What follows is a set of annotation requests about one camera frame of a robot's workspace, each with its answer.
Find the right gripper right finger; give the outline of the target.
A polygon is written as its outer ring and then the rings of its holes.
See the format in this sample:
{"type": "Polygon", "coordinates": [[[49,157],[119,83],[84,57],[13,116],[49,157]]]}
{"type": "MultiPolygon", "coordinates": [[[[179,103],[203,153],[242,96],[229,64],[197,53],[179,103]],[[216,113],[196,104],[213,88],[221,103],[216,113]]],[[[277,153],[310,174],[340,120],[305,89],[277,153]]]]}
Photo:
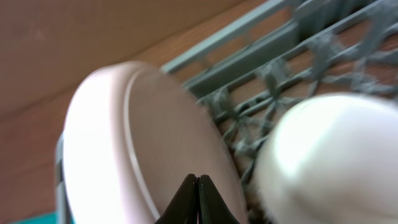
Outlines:
{"type": "Polygon", "coordinates": [[[200,224],[239,224],[209,175],[198,178],[198,196],[200,224]]]}

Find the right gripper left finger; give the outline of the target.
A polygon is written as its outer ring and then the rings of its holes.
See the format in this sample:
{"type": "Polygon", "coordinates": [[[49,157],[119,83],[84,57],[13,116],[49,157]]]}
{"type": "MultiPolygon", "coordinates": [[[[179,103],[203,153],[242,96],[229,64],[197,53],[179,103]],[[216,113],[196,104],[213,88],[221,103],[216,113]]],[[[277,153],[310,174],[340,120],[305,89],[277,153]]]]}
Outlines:
{"type": "Polygon", "coordinates": [[[155,224],[197,224],[198,178],[188,174],[155,224]]]}

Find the large white plate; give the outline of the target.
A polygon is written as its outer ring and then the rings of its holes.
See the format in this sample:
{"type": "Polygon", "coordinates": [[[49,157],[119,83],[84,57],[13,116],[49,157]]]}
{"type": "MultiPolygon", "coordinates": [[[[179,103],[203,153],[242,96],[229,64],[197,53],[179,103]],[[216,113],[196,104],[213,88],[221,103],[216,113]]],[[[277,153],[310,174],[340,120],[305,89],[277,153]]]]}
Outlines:
{"type": "Polygon", "coordinates": [[[209,175],[238,222],[248,222],[210,116],[148,63],[104,67],[81,83],[65,119],[63,173],[76,223],[154,223],[188,174],[209,175]]]}

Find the small white cup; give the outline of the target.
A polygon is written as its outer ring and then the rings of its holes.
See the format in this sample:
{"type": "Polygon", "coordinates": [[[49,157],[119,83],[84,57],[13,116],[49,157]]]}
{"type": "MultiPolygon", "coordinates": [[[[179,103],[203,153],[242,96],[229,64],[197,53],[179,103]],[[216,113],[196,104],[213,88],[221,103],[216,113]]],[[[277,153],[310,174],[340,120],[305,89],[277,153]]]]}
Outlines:
{"type": "Polygon", "coordinates": [[[397,104],[335,93],[284,114],[254,173],[273,223],[396,223],[397,104]]]}

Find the grey dishwasher rack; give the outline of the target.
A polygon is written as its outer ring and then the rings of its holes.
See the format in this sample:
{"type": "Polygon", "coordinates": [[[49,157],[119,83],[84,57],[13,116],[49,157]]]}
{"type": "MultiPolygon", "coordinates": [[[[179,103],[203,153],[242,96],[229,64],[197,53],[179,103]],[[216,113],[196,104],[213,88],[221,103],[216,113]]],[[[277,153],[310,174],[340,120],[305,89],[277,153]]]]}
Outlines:
{"type": "MultiPolygon", "coordinates": [[[[396,1],[267,1],[158,68],[205,110],[233,160],[247,223],[273,223],[259,196],[257,156],[281,117],[315,96],[354,93],[397,104],[396,1]]],[[[57,143],[57,221],[76,223],[57,143]]]]}

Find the teal serving tray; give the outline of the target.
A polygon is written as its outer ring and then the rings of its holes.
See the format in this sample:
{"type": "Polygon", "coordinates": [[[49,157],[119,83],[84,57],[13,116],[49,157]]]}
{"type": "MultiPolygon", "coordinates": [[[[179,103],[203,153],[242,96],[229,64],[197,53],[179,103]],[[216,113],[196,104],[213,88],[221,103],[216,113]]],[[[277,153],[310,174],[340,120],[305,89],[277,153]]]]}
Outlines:
{"type": "Polygon", "coordinates": [[[56,212],[50,212],[35,217],[26,218],[10,222],[10,224],[57,224],[58,215],[56,212]]]}

